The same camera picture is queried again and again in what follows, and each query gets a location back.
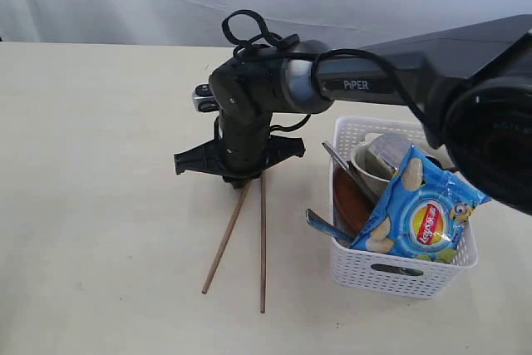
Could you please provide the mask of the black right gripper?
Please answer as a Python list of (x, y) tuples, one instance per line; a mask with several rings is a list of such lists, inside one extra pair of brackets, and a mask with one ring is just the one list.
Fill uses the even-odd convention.
[(211, 141), (174, 155), (175, 172), (219, 175), (239, 190), (244, 181), (258, 179), (266, 169), (293, 156), (302, 157), (302, 139), (270, 132), (272, 116), (265, 113), (247, 123), (221, 111), (214, 121)]

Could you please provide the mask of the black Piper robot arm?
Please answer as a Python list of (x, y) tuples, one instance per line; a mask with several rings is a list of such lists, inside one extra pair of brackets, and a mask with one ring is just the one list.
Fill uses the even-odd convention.
[(214, 136), (175, 155), (177, 174), (218, 175), (239, 188), (304, 154), (303, 141), (275, 125), (274, 114), (308, 120), (335, 101), (398, 105), (474, 187), (530, 213), (530, 15), (338, 49), (274, 33), (257, 12), (243, 15), (259, 32), (239, 38), (223, 20), (232, 57), (193, 95), (197, 111), (216, 113)]

